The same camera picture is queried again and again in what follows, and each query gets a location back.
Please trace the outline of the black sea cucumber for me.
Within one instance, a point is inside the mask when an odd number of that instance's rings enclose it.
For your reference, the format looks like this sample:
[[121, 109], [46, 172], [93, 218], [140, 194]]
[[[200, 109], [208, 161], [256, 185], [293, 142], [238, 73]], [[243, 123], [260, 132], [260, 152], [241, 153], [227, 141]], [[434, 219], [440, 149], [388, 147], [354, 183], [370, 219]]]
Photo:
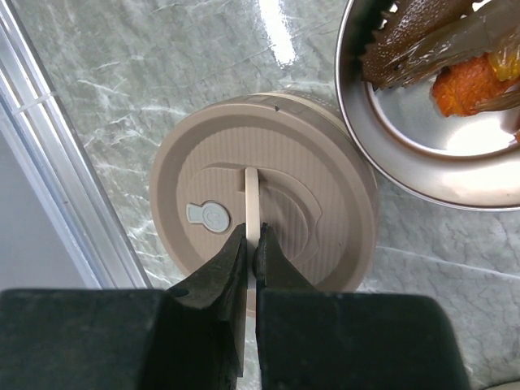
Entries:
[[372, 31], [373, 41], [360, 56], [362, 79], [383, 89], [399, 69], [397, 59], [427, 34], [473, 12], [469, 0], [394, 1], [383, 10], [383, 25]]

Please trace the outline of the fried brown food piece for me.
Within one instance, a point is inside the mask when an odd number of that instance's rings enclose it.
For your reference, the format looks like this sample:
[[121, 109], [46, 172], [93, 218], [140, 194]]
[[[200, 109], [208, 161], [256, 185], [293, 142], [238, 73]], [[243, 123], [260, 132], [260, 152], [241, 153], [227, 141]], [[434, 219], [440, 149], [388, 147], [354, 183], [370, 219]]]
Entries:
[[435, 79], [431, 95], [444, 117], [467, 117], [480, 112], [479, 103], [499, 97], [519, 82], [519, 67], [496, 67], [488, 54], [445, 68]]

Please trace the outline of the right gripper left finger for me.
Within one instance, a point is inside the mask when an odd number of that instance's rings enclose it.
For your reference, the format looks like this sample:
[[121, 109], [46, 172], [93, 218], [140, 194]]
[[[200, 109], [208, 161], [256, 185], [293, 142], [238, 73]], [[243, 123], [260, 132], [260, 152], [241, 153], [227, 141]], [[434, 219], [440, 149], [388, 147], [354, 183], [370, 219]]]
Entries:
[[1, 295], [4, 389], [233, 389], [243, 374], [247, 243], [169, 289]]

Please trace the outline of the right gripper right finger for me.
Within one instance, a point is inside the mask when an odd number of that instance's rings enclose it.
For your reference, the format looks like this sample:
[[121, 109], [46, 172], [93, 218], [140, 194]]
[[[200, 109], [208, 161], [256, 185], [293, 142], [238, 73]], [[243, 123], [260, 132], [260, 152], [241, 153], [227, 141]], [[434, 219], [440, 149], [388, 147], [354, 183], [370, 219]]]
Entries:
[[254, 258], [265, 389], [467, 389], [453, 326], [421, 295], [321, 292], [263, 225]]

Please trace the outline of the brown round lid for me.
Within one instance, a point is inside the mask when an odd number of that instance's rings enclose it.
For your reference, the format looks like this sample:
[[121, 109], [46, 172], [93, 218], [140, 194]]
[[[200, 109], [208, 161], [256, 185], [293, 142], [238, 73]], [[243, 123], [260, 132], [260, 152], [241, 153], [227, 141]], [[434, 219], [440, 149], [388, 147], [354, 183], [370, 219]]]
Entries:
[[192, 274], [245, 222], [247, 168], [258, 173], [260, 219], [275, 231], [284, 256], [318, 289], [358, 288], [379, 228], [375, 174], [340, 112], [299, 92], [215, 103], [165, 137], [149, 201], [177, 266]]

